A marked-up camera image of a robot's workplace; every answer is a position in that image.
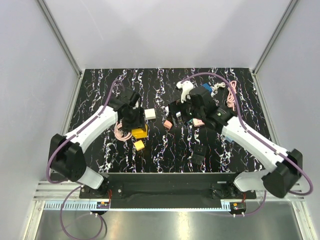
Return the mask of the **yellow cube socket adapter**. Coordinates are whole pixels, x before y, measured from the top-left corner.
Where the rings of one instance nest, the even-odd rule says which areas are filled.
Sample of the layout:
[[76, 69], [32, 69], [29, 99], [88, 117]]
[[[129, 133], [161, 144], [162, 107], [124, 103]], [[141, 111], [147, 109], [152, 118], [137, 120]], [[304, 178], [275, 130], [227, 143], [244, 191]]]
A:
[[148, 125], [145, 124], [142, 128], [136, 128], [131, 130], [131, 134], [136, 139], [144, 139], [148, 136]]

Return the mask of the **black cube socket adapter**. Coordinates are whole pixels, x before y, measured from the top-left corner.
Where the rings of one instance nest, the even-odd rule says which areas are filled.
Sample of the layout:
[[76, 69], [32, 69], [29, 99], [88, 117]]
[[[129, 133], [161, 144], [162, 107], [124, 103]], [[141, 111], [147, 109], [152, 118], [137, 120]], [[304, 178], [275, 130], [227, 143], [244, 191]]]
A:
[[191, 155], [191, 162], [195, 165], [201, 165], [205, 161], [206, 152], [206, 146], [196, 144]]

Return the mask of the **white multicolour power strip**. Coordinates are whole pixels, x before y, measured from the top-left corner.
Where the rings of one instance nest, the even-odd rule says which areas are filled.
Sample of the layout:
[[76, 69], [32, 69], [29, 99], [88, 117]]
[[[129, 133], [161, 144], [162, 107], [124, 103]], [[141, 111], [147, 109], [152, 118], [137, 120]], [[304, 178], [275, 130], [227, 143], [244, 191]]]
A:
[[168, 115], [171, 115], [172, 117], [175, 117], [175, 118], [179, 118], [181, 116], [181, 100], [177, 99], [169, 103], [165, 107], [165, 111]]

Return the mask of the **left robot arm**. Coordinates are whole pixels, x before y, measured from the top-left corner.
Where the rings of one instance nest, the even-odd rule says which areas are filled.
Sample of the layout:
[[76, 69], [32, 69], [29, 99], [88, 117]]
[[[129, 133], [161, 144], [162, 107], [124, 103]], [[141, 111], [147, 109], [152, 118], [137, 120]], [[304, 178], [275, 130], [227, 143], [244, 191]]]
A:
[[90, 187], [97, 198], [108, 193], [106, 178], [91, 169], [85, 160], [88, 147], [106, 129], [122, 124], [124, 132], [145, 129], [144, 109], [140, 106], [141, 95], [126, 89], [100, 106], [85, 122], [65, 135], [56, 134], [51, 138], [47, 170], [53, 170], [74, 183]]

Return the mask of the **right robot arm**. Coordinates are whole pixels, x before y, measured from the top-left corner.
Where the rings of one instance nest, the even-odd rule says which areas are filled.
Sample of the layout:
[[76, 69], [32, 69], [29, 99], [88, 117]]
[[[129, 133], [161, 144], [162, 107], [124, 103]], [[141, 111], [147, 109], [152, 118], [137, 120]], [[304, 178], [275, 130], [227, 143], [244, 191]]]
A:
[[234, 141], [263, 166], [264, 170], [241, 172], [227, 185], [228, 195], [239, 198], [244, 192], [266, 190], [277, 198], [284, 198], [300, 179], [301, 173], [290, 164], [302, 166], [302, 154], [288, 151], [271, 142], [246, 123], [228, 106], [217, 106], [210, 91], [203, 85], [194, 87], [191, 82], [178, 83], [181, 96], [169, 104], [169, 112], [181, 114], [183, 120], [199, 119], [204, 125]]

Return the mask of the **white plug adapter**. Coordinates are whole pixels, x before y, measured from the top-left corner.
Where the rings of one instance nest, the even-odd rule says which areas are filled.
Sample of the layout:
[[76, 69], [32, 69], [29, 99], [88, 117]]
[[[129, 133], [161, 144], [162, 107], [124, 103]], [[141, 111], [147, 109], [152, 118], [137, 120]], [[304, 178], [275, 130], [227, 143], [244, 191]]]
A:
[[145, 109], [144, 115], [146, 120], [154, 120], [156, 119], [156, 111], [154, 108]]

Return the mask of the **small yellow plug adapter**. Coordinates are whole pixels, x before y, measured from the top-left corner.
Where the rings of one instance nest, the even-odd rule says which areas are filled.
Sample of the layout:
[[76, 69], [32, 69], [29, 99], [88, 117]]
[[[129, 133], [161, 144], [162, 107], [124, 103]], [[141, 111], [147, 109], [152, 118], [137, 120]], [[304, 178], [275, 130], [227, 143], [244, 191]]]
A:
[[133, 145], [137, 151], [140, 151], [145, 148], [145, 145], [142, 140], [138, 140], [138, 141], [134, 142]]

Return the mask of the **pink plug adapter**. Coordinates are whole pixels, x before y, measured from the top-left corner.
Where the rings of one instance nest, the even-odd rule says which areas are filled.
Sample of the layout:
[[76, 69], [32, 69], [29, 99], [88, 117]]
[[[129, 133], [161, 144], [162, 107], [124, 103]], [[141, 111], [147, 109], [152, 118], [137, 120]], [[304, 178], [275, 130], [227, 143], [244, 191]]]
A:
[[163, 123], [163, 126], [170, 130], [173, 127], [173, 124], [169, 121], [169, 120], [165, 120], [165, 122]]

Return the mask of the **light blue plug adapter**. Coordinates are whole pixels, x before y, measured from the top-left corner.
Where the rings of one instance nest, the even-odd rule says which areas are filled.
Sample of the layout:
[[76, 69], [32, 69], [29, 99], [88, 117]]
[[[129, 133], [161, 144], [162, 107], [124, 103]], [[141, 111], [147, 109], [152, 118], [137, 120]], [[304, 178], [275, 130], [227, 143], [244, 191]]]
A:
[[226, 137], [225, 140], [228, 141], [231, 144], [234, 143], [234, 141], [231, 138]]

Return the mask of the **pink power strip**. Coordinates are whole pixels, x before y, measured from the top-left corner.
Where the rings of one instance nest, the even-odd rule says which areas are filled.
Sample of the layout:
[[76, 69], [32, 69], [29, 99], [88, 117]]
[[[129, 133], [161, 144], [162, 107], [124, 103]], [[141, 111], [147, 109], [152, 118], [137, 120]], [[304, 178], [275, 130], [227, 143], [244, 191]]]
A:
[[193, 123], [194, 127], [200, 127], [200, 126], [204, 126], [205, 125], [205, 123], [202, 120], [197, 119], [197, 118], [194, 118], [192, 120], [192, 123]]

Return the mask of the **blue cube socket adapter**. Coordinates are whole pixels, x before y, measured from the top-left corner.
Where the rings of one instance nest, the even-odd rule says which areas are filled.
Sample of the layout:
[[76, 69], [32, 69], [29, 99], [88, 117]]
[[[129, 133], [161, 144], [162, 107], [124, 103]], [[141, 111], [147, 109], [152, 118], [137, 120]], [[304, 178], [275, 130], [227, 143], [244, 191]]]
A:
[[212, 87], [208, 84], [208, 83], [205, 83], [202, 85], [209, 93], [210, 93], [210, 96], [212, 97], [213, 96], [213, 89]]

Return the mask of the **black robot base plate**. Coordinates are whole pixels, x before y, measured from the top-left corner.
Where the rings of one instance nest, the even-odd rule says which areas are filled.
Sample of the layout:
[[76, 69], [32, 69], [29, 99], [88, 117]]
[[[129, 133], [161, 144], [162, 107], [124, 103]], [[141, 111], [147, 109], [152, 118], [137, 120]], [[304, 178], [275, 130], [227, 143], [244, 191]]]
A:
[[233, 185], [235, 173], [110, 173], [103, 189], [88, 186], [81, 199], [106, 199], [111, 193], [111, 209], [213, 209], [222, 200], [255, 200], [256, 193], [241, 193]]

